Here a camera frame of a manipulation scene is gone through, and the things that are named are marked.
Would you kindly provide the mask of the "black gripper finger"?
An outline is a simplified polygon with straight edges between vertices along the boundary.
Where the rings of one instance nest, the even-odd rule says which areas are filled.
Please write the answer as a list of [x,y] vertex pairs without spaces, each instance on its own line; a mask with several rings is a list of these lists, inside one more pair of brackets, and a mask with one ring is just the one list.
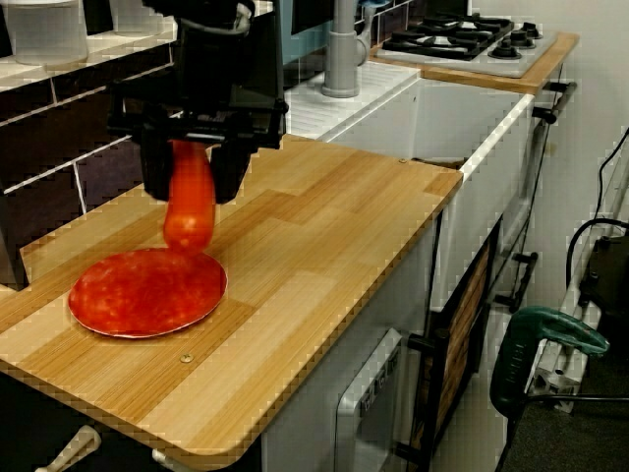
[[159,201],[168,201],[173,173],[170,143],[159,134],[142,133],[141,165],[144,190]]
[[218,205],[233,201],[240,190],[253,151],[238,143],[225,143],[210,153],[210,169]]

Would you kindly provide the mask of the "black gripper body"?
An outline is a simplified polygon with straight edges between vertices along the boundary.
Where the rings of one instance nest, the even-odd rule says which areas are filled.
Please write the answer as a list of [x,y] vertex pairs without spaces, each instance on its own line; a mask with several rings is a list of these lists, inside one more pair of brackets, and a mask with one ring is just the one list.
[[255,17],[240,29],[181,19],[178,27],[172,66],[110,86],[109,132],[154,129],[166,140],[278,148],[288,104],[276,18]]

